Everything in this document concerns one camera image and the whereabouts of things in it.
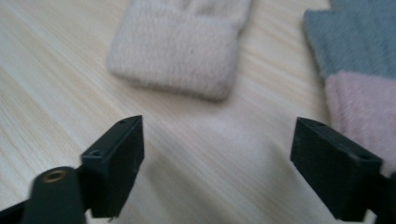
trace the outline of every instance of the table surface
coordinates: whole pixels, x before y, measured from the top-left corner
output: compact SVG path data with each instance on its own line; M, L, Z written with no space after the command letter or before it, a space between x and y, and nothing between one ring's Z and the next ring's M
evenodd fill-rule
M213 103L106 71L127 0L1 1L0 209L26 199L36 175L77 167L116 121L143 115L146 158L114 223L339 223L289 160L297 117L329 122L303 31L306 9L329 6L253 0L233 91Z

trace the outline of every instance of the ribbed cuff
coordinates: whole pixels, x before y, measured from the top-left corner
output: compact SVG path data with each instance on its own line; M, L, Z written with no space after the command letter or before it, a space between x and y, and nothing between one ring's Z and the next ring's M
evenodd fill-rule
M219 100L233 85L237 35L227 21L137 1L113 40L106 66L143 86Z
M326 79L332 127L385 160L396 171L396 80L339 72Z

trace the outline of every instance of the wooden table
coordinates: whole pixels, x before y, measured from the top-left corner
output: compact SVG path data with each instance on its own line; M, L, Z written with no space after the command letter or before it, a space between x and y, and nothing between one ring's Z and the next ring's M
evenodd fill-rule
M328 1L253 0L220 103L106 71L127 6L0 2L0 209L26 199L36 175L77 167L117 120L143 115L146 158L114 223L338 223L289 160L296 117L329 121L302 19Z

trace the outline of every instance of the beige knitted glove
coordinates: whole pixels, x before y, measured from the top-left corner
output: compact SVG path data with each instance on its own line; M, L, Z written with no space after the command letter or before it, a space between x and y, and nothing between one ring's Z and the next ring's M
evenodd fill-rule
M136 0L107 70L156 89L220 100L233 85L250 0Z

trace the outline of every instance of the pink knitted cuff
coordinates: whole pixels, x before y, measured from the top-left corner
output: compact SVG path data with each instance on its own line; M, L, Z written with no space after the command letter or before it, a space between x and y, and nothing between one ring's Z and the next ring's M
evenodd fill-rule
M396 171L396 80L353 72L326 79L332 126Z

